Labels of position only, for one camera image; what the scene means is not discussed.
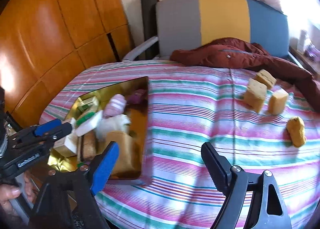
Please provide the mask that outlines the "person's left hand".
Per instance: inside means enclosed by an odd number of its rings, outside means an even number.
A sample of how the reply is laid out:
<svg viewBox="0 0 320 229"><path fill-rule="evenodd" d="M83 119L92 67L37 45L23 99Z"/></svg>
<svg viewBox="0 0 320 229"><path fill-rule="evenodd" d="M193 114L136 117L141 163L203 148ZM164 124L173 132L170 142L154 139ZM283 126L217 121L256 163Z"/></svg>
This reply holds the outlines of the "person's left hand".
<svg viewBox="0 0 320 229"><path fill-rule="evenodd" d="M34 185L31 181L30 172L26 171L24 173L24 181L25 181L25 192L27 194L27 198L30 202L34 202L36 196L34 193ZM13 185L2 184L1 185L1 207L4 209L5 213L8 215L13 215L14 217L18 217L17 212L12 207L10 200L16 199L20 196L21 191L18 187Z"/></svg>

